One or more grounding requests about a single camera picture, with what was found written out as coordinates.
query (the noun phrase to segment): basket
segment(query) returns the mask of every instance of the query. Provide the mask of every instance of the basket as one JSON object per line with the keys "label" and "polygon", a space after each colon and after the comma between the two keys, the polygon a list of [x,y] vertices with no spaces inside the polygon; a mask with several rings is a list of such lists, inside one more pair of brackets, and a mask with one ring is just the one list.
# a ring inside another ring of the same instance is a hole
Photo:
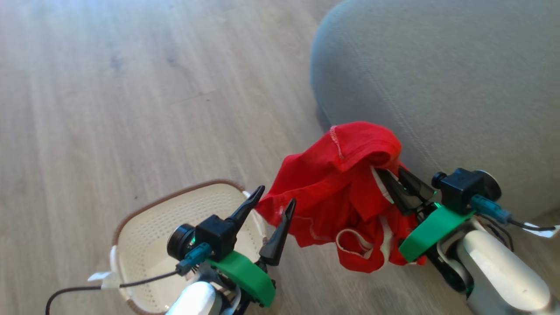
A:
{"label": "basket", "polygon": [[[166,246],[175,228],[183,223],[196,226],[212,214],[224,219],[248,196],[249,193],[233,182],[214,180],[178,191],[132,213],[115,231],[110,254],[114,285],[106,287],[115,288],[118,283],[173,271],[177,260],[167,255]],[[264,231],[264,220],[252,211],[237,234],[235,250],[257,261],[265,240]],[[186,285],[186,278],[175,276],[119,291],[136,313],[165,314]]]}

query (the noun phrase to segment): black cable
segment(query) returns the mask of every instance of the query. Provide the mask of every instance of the black cable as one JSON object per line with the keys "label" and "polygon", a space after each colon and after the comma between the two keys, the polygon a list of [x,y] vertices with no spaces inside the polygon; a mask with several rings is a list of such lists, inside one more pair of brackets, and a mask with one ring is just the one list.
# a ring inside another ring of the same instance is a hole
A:
{"label": "black cable", "polygon": [[144,279],[144,280],[140,280],[140,281],[136,281],[136,282],[123,283],[123,284],[119,285],[119,288],[129,288],[131,286],[137,286],[137,285],[142,285],[142,284],[146,284],[146,283],[149,283],[149,282],[161,280],[163,278],[174,276],[178,272],[179,272],[179,270],[175,270],[175,271],[171,271],[171,272],[168,272],[166,274],[155,276],[155,277],[152,277],[152,278],[148,278],[148,279]]}
{"label": "black cable", "polygon": [[50,305],[53,304],[54,299],[66,292],[75,292],[75,291],[92,291],[92,290],[101,290],[100,285],[93,285],[93,286],[75,286],[73,288],[66,288],[62,290],[56,291],[53,295],[50,296],[49,300],[46,301],[45,307],[45,315],[50,315]]}
{"label": "black cable", "polygon": [[534,226],[529,226],[526,224],[523,224],[521,222],[517,222],[514,219],[507,219],[507,221],[515,226],[519,226],[520,228],[526,229],[526,230],[531,230],[531,231],[538,231],[538,232],[543,232],[543,231],[554,231],[556,230],[556,226],[546,226],[544,228],[540,228],[540,227],[534,227]]}
{"label": "black cable", "polygon": [[492,224],[487,224],[486,227],[487,227],[488,229],[490,229],[490,230],[492,231],[492,233],[494,233],[494,235],[495,235],[497,238],[500,239],[500,241],[502,242],[502,244],[503,244],[504,246],[506,246],[506,247],[509,248],[509,244],[506,243],[506,239],[503,238],[502,234],[500,234],[500,233],[498,232],[498,230],[496,230],[496,228],[495,228]]}
{"label": "black cable", "polygon": [[[161,280],[163,278],[167,278],[173,275],[176,275],[179,272],[179,270],[175,270],[172,272],[168,272],[166,274],[163,275],[159,275],[159,276],[155,276],[149,279],[144,279],[144,280],[140,280],[140,281],[136,281],[136,282],[130,282],[130,283],[123,283],[119,285],[119,288],[129,288],[131,286],[137,286],[137,285],[142,285],[142,284],[146,284],[149,282],[153,282],[156,280]],[[46,301],[46,307],[45,307],[45,315],[50,315],[50,305],[53,304],[54,299],[66,292],[77,292],[77,291],[93,291],[93,290],[101,290],[101,286],[100,285],[93,285],[93,286],[76,286],[73,288],[66,288],[66,289],[61,289],[56,291],[53,295],[50,296],[49,300]]]}
{"label": "black cable", "polygon": [[483,214],[477,214],[477,216],[487,220],[488,222],[490,222],[494,227],[496,227],[497,229],[499,229],[500,231],[502,231],[506,236],[507,239],[510,241],[510,250],[513,252],[514,250],[514,239],[511,237],[510,232],[508,232],[506,229],[504,229],[500,224],[498,224],[498,222],[494,221],[491,217],[487,216],[487,215],[483,215]]}

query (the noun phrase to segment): blue connector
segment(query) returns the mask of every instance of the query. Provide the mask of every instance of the blue connector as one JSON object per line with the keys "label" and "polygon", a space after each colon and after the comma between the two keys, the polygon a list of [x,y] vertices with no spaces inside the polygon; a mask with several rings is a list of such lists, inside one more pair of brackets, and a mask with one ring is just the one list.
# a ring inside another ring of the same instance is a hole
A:
{"label": "blue connector", "polygon": [[175,268],[180,276],[186,275],[190,269],[206,260],[212,254],[212,247],[208,243],[202,243],[190,251],[185,259],[181,260]]}
{"label": "blue connector", "polygon": [[486,199],[479,194],[476,194],[473,198],[471,198],[470,206],[476,212],[494,218],[501,224],[508,224],[508,219],[511,218],[511,213],[509,211],[503,210],[499,204]]}

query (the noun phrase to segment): red cloth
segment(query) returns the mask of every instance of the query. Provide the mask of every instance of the red cloth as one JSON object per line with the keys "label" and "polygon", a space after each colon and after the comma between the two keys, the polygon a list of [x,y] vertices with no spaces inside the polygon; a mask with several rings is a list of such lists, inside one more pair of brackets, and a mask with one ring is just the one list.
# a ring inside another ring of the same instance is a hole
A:
{"label": "red cloth", "polygon": [[406,265],[397,242],[416,221],[384,197],[373,169],[397,174],[400,149],[384,127],[367,122],[334,126],[307,151],[284,159],[256,210],[278,226],[283,208],[295,198],[290,234],[300,247],[336,242],[340,264],[355,271],[373,272],[387,261]]}

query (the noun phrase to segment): gray fabric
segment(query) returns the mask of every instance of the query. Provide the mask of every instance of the gray fabric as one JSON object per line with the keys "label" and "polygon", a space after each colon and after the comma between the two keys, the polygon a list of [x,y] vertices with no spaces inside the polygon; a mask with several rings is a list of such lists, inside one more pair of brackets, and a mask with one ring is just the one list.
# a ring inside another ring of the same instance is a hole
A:
{"label": "gray fabric", "polygon": [[527,219],[560,207],[557,0],[347,0],[311,85],[332,124],[392,129],[424,180],[484,169]]}

